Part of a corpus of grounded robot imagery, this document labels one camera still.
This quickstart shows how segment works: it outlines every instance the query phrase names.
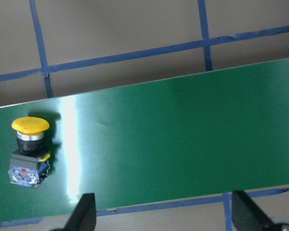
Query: yellow plastic part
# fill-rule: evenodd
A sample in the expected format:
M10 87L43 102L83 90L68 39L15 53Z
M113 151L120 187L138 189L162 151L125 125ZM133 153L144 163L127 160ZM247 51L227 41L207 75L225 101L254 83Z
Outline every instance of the yellow plastic part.
M38 162L44 162L50 158L50 153L47 153L43 159L39 159Z
M21 117L12 122L12 128L25 135L39 135L49 129L49 123L38 117Z

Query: green board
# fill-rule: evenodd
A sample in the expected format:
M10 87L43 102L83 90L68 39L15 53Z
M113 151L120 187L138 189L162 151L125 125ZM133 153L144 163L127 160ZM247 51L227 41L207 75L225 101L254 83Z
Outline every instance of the green board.
M51 129L49 177L9 183L11 122ZM289 184L289 59L0 108L0 221Z

